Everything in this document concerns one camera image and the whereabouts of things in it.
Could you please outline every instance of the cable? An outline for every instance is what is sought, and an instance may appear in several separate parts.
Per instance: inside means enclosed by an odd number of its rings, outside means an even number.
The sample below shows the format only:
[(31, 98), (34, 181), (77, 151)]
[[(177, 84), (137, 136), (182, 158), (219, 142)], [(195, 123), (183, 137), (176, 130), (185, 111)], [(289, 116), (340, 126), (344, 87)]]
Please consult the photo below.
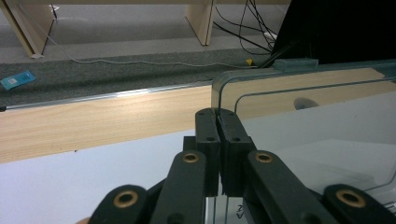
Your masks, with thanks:
[(266, 47), (263, 47), (263, 46), (261, 46), (261, 45), (259, 45), (259, 44), (256, 44), (256, 43), (254, 43), (253, 41), (248, 40), (248, 39), (242, 37), (242, 36), (239, 35), (239, 34), (233, 33), (233, 32), (231, 32), (231, 31), (225, 29), (224, 27), (218, 25), (215, 21), (213, 21), (213, 24), (215, 24), (216, 26), (218, 26), (218, 27), (220, 28), (220, 30), (222, 30), (222, 31), (224, 31), (224, 32), (226, 32), (226, 33), (229, 33), (230, 35), (238, 36), (239, 38), (241, 38), (241, 39), (247, 41), (248, 43), (250, 43), (250, 44), (252, 44), (252, 45), (254, 45), (254, 46), (257, 46), (257, 47), (259, 47), (259, 48), (261, 48), (261, 49), (264, 49), (264, 50), (268, 51), (269, 53), (267, 53), (267, 54), (270, 54), (270, 53), (271, 53), (271, 50), (267, 49)]
[[(230, 23), (230, 24), (232, 24), (232, 25), (241, 26), (241, 24), (238, 24), (238, 23), (235, 23), (235, 22), (232, 22), (232, 21), (229, 21), (229, 20), (225, 19), (225, 18), (220, 14), (220, 12), (219, 12), (219, 10), (218, 10), (218, 7), (216, 7), (216, 11), (218, 12), (219, 16), (220, 16), (224, 21), (227, 21), (228, 23)], [(248, 29), (250, 29), (250, 30), (259, 31), (259, 32), (262, 31), (262, 30), (260, 30), (260, 29), (257, 29), (257, 28), (251, 27), (251, 26), (242, 25), (242, 27), (248, 28)]]
[(189, 66), (189, 67), (209, 67), (209, 66), (215, 66), (215, 65), (222, 65), (222, 66), (227, 66), (231, 68), (242, 68), (242, 69), (251, 69), (255, 68), (256, 66), (236, 66), (236, 65), (231, 65), (227, 63), (209, 63), (209, 64), (191, 64), (191, 63), (154, 63), (154, 62), (146, 62), (146, 61), (131, 61), (131, 62), (112, 62), (108, 60), (93, 60), (93, 61), (81, 61), (78, 59), (75, 59), (72, 57), (67, 51), (59, 45), (55, 40), (53, 40), (47, 32), (40, 26), (40, 24), (24, 9), (23, 4), (19, 3), (19, 6), (21, 8), (21, 11), (37, 26), (37, 28), (47, 37), (47, 39), (52, 42), (55, 46), (57, 46), (63, 53), (64, 55), (69, 58), (71, 61), (75, 63), (114, 63), (114, 64), (132, 64), (132, 63), (145, 63), (145, 64), (153, 64), (153, 65), (184, 65), (184, 66)]
[(248, 51), (247, 49), (245, 49), (245, 47), (244, 47), (244, 45), (242, 44), (242, 36), (241, 36), (241, 33), (242, 33), (242, 23), (243, 23), (243, 20), (244, 20), (244, 18), (245, 18), (245, 13), (246, 13), (246, 10), (247, 10), (247, 6), (248, 6), (248, 0), (246, 1), (246, 3), (245, 3), (245, 8), (244, 8), (244, 12), (243, 12), (243, 14), (242, 14), (242, 18), (241, 18), (241, 22), (240, 22), (240, 25), (239, 25), (239, 33), (238, 33), (238, 36), (239, 36), (239, 43), (241, 44), (241, 47), (242, 47), (242, 49), (244, 50), (244, 51), (246, 51), (247, 53), (250, 53), (250, 54), (256, 54), (257, 55), (257, 53), (254, 53), (254, 52), (251, 52), (251, 51)]
[[(253, 12), (253, 10), (250, 8), (250, 6), (248, 5), (248, 1), (250, 2), (250, 4), (253, 6), (253, 8), (255, 9), (255, 12)], [(269, 35), (272, 37), (272, 39), (274, 40), (274, 36), (271, 34), (272, 30), (269, 29), (266, 25), (264, 20), (262, 19), (262, 16), (260, 15), (259, 11), (256, 8), (256, 1), (255, 0), (247, 0), (247, 7), (250, 10), (250, 12), (253, 14), (253, 16), (256, 18), (256, 20), (258, 21), (259, 27), (262, 30), (262, 35), (265, 39), (265, 41), (267, 42), (267, 45), (270, 49), (273, 49), (273, 46), (271, 45), (271, 43), (268, 41), (267, 36), (265, 36), (264, 30), (262, 29), (262, 26), (264, 26), (264, 28), (268, 31)]]

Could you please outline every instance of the black cable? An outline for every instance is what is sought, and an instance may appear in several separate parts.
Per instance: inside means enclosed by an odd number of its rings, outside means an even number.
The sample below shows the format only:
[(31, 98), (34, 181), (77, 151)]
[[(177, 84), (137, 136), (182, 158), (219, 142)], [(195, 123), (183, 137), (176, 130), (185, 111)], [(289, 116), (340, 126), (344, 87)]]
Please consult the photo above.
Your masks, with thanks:
[[(220, 12), (219, 12), (219, 10), (218, 10), (218, 7), (216, 7), (216, 11), (218, 12), (219, 16), (220, 16), (224, 21), (227, 21), (228, 23), (230, 23), (230, 24), (232, 24), (232, 25), (236, 25), (236, 26), (240, 26), (240, 25), (241, 25), (241, 24), (238, 24), (238, 23), (235, 23), (235, 22), (232, 22), (232, 21), (229, 21), (229, 20), (225, 19), (225, 18), (220, 14)], [(258, 31), (258, 32), (262, 32), (262, 30), (257, 29), (257, 28), (254, 28), (254, 27), (251, 27), (251, 26), (242, 25), (242, 27), (247, 28), (247, 29), (250, 29), (250, 30), (255, 30), (255, 31)]]
[[(274, 31), (271, 30), (271, 29), (265, 24), (264, 20), (262, 19), (262, 15), (261, 15), (261, 14), (259, 13), (259, 11), (257, 10), (257, 7), (256, 7), (256, 0), (248, 0), (248, 1), (249, 1), (250, 4), (253, 6), (253, 8), (254, 8), (254, 10), (255, 10), (255, 12), (256, 12), (256, 13), (254, 13), (254, 12), (252, 11), (252, 9), (251, 9), (250, 7), (248, 7), (249, 10), (250, 10), (250, 12), (253, 14), (253, 16), (254, 16), (254, 17), (257, 19), (257, 21), (259, 22), (260, 29), (262, 29), (262, 25), (263, 25), (264, 28), (268, 31), (268, 34), (271, 36), (272, 40), (275, 40), (275, 38), (274, 38), (274, 36), (273, 36)], [(264, 35), (265, 41), (266, 41), (267, 44), (268, 44), (268, 47), (269, 47), (270, 49), (273, 49), (273, 46), (272, 46), (271, 43), (268, 41), (267, 36), (265, 36), (264, 33), (263, 33), (263, 35)]]
[(259, 23), (260, 23), (261, 25), (263, 25), (267, 31), (270, 31), (271, 33), (273, 33), (273, 34), (276, 35), (276, 32), (274, 32), (272, 29), (270, 29), (270, 28), (265, 24), (264, 20), (262, 19), (262, 15), (259, 13), (259, 10), (257, 10), (257, 7), (256, 7), (256, 0), (253, 0), (253, 2), (252, 2), (252, 0), (248, 0), (248, 1), (249, 1), (250, 4), (253, 6), (254, 10), (256, 11), (256, 15), (257, 15), (257, 16), (255, 16), (255, 13), (251, 10), (251, 8), (249, 8), (249, 10), (250, 10), (250, 12), (253, 14), (253, 16), (256, 17), (256, 19), (259, 21)]
[(244, 18), (245, 18), (245, 13), (246, 13), (246, 11), (247, 11), (247, 6), (248, 6), (248, 0), (247, 0), (246, 3), (245, 3), (244, 12), (243, 12), (243, 14), (242, 14), (241, 22), (240, 22), (240, 25), (239, 25), (239, 33), (238, 33), (238, 36), (240, 36), (240, 37), (239, 37), (239, 43), (241, 44), (242, 49), (243, 49), (244, 51), (246, 51), (247, 53), (255, 54), (255, 55), (264, 55), (264, 54), (257, 54), (257, 53), (251, 52), (251, 51), (245, 49), (244, 45), (242, 44), (242, 38), (241, 38), (241, 37), (242, 37), (242, 36), (241, 36), (241, 33), (242, 33), (242, 23), (243, 23)]
[(260, 30), (262, 31), (262, 36), (264, 37), (265, 42), (267, 42), (268, 48), (269, 48), (270, 50), (272, 50), (273, 47), (272, 47), (271, 43), (268, 41), (267, 36), (265, 36), (264, 30), (262, 29), (262, 22), (260, 21), (259, 16), (258, 16), (258, 15), (260, 15), (259, 12), (258, 12), (257, 9), (256, 9), (256, 14), (255, 14), (255, 13), (251, 10), (250, 6), (248, 5), (248, 0), (247, 0), (247, 7), (248, 7), (248, 9), (250, 10), (251, 14), (253, 14), (253, 16), (256, 18), (257, 22), (259, 23)]
[(233, 32), (231, 32), (231, 31), (225, 29), (224, 27), (218, 25), (215, 21), (213, 21), (213, 24), (215, 24), (217, 27), (219, 27), (220, 30), (222, 30), (222, 31), (224, 31), (224, 32), (226, 32), (226, 33), (228, 33), (228, 34), (230, 34), (230, 35), (235, 35), (235, 36), (237, 36), (237, 37), (239, 37), (239, 38), (241, 38), (241, 39), (247, 41), (248, 43), (250, 43), (250, 44), (252, 44), (252, 45), (254, 45), (254, 46), (256, 46), (256, 47), (259, 47), (259, 48), (264, 49), (264, 50), (266, 50), (266, 51), (269, 52), (269, 53), (264, 53), (264, 54), (260, 54), (260, 55), (266, 55), (266, 54), (270, 54), (270, 53), (271, 53), (271, 50), (270, 50), (270, 49), (268, 49), (268, 48), (266, 48), (266, 47), (263, 47), (263, 46), (261, 46), (261, 45), (259, 45), (259, 44), (256, 44), (256, 43), (254, 43), (253, 41), (251, 41), (251, 40), (249, 40), (249, 39), (246, 39), (246, 38), (242, 37), (241, 35), (238, 35), (238, 34), (236, 34), (236, 33), (233, 33)]

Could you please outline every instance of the wooden surface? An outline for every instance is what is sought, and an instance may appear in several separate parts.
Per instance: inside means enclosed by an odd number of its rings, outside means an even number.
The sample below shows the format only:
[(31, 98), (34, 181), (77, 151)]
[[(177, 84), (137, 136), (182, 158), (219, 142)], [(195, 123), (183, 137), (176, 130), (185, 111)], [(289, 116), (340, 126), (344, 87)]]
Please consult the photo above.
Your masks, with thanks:
[[(284, 90), (301, 86), (329, 85), (381, 78), (372, 69), (349, 72), (277, 77), (266, 82), (234, 83), (226, 88), (225, 104), (231, 106), (241, 92)], [(364, 96), (396, 91), (391, 82), (380, 82), (320, 93), (294, 92), (246, 101), (242, 117), (257, 117), (292, 111), (293, 100), (307, 97), (319, 105), (343, 102)], [(210, 86), (161, 91), (67, 105), (54, 105), (0, 113), (0, 162), (18, 161), (54, 153), (97, 147), (123, 141), (175, 133), (194, 128), (194, 114), (210, 107)]]
[(194, 128), (210, 87), (163, 91), (0, 113), (0, 162)]
[[(243, 93), (281, 91), (345, 82), (366, 81), (380, 79), (383, 76), (372, 68), (363, 68), (232, 83), (224, 88), (222, 107), (233, 111), (235, 102)], [(237, 113), (242, 119), (256, 118), (293, 111), (295, 110), (294, 100), (297, 98), (307, 98), (315, 101), (318, 105), (328, 105), (390, 91), (396, 91), (396, 84), (392, 82), (378, 82), (356, 86), (247, 97), (240, 101)]]

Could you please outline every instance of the metal edge strip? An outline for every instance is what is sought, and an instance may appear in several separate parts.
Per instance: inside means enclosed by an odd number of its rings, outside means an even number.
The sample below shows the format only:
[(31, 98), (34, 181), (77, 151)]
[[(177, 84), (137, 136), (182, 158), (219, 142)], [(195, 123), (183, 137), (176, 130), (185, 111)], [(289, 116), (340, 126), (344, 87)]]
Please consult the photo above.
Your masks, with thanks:
[(113, 92), (113, 93), (106, 93), (106, 94), (99, 94), (99, 95), (85, 96), (85, 97), (78, 97), (78, 98), (70, 98), (70, 99), (64, 99), (64, 100), (47, 101), (47, 102), (33, 103), (33, 104), (26, 104), (26, 105), (10, 105), (10, 106), (7, 106), (6, 111), (17, 110), (17, 109), (26, 109), (26, 108), (35, 108), (35, 107), (41, 107), (41, 106), (50, 106), (50, 105), (73, 104), (73, 103), (80, 103), (80, 102), (87, 102), (87, 101), (94, 101), (94, 100), (104, 100), (104, 99), (110, 99), (110, 98), (116, 98), (116, 97), (125, 97), (125, 96), (147, 94), (147, 93), (154, 93), (154, 92), (161, 92), (161, 91), (175, 91), (175, 90), (181, 90), (181, 89), (187, 89), (187, 88), (209, 86), (211, 84), (212, 84), (212, 81), (203, 81), (203, 82), (194, 82), (194, 83), (183, 84), (183, 85), (165, 86), (165, 87), (141, 89), (141, 90), (135, 90), (135, 91), (120, 91), (120, 92)]

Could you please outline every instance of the blue object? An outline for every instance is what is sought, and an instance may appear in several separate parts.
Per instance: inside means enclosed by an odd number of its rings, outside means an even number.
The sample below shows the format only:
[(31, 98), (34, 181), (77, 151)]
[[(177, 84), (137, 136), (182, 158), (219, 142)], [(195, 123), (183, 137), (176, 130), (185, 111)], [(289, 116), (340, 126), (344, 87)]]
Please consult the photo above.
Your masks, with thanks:
[(20, 85), (26, 84), (28, 82), (34, 81), (35, 76), (30, 71), (24, 71), (17, 75), (6, 77), (1, 80), (1, 84), (3, 84), (6, 90), (10, 90), (14, 87), (18, 87)]

